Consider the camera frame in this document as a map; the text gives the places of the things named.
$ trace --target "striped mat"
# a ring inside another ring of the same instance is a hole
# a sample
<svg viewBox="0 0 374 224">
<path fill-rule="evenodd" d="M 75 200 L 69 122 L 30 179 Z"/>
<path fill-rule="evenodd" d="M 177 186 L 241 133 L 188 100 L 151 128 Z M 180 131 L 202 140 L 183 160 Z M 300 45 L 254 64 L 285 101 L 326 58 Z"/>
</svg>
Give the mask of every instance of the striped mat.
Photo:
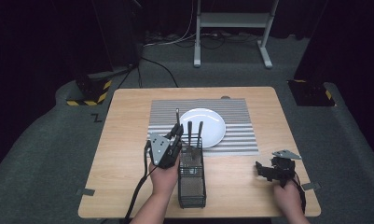
<svg viewBox="0 0 374 224">
<path fill-rule="evenodd" d="M 204 156 L 259 155 L 253 124 L 244 99 L 154 100 L 151 105 L 148 139 L 150 133 L 164 135 L 172 129 L 177 122 L 176 108 L 179 109 L 180 118 L 190 109 L 206 108 L 214 110 L 225 121 L 227 129 L 224 138 L 217 145 L 204 148 Z"/>
</svg>

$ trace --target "utensil holder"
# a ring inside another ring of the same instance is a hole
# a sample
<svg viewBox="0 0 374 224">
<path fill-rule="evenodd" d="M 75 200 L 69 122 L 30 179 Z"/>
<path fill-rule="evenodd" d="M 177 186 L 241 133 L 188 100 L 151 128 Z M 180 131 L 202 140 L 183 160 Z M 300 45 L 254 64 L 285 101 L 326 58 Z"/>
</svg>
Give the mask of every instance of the utensil holder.
<svg viewBox="0 0 374 224">
<path fill-rule="evenodd" d="M 181 208 L 203 208 L 206 205 L 203 151 L 201 138 L 192 134 L 191 146 L 182 146 L 178 168 L 178 202 Z M 187 143 L 187 135 L 182 140 Z"/>
</svg>

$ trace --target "metal stand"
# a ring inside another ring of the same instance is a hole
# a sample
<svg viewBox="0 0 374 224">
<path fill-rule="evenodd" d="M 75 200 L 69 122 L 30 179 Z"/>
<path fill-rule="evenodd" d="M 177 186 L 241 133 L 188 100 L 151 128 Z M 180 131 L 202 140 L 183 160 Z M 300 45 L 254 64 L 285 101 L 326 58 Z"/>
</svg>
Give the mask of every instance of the metal stand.
<svg viewBox="0 0 374 224">
<path fill-rule="evenodd" d="M 198 0 L 193 65 L 195 67 L 201 66 L 201 27 L 248 27 L 265 28 L 263 39 L 262 41 L 258 40 L 257 44 L 265 67 L 272 68 L 266 43 L 278 3 L 279 0 L 273 1 L 270 13 L 201 13 L 201 0 Z"/>
</svg>

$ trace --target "wooden table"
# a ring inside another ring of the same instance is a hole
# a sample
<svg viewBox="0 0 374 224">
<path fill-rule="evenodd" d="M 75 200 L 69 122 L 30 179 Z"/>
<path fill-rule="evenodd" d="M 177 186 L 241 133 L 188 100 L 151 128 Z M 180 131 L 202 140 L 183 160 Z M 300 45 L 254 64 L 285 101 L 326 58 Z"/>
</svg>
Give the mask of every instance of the wooden table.
<svg viewBox="0 0 374 224">
<path fill-rule="evenodd" d="M 144 174 L 143 150 L 152 100 L 244 98 L 254 126 L 259 156 L 204 158 L 207 202 L 204 208 L 179 206 L 173 191 L 166 217 L 278 217 L 273 183 L 257 175 L 255 162 L 271 166 L 271 153 L 288 149 L 298 153 L 284 112 L 271 87 L 167 88 L 117 90 L 105 121 L 78 214 L 85 218 L 124 217 L 133 191 Z M 301 184 L 310 183 L 302 161 L 296 161 Z M 152 190 L 148 179 L 141 188 L 132 217 Z M 306 216 L 320 215 L 313 190 L 306 191 Z"/>
</svg>

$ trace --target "utensil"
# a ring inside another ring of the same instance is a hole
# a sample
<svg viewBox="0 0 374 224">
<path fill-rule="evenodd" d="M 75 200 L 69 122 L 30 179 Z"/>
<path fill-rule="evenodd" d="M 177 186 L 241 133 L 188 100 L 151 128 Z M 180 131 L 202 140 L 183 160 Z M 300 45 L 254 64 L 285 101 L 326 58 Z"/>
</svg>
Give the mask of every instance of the utensil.
<svg viewBox="0 0 374 224">
<path fill-rule="evenodd" d="M 202 127 L 203 127 L 203 121 L 201 121 L 201 122 L 199 123 L 198 145 L 197 145 L 197 147 L 199 147 L 199 145 L 201 144 L 201 129 L 202 129 Z"/>
<path fill-rule="evenodd" d="M 192 146 L 190 145 L 190 138 L 192 136 L 192 121 L 187 122 L 187 151 L 192 150 Z"/>
<path fill-rule="evenodd" d="M 175 109 L 175 116 L 177 117 L 177 124 L 180 125 L 180 110 L 178 108 Z"/>
</svg>

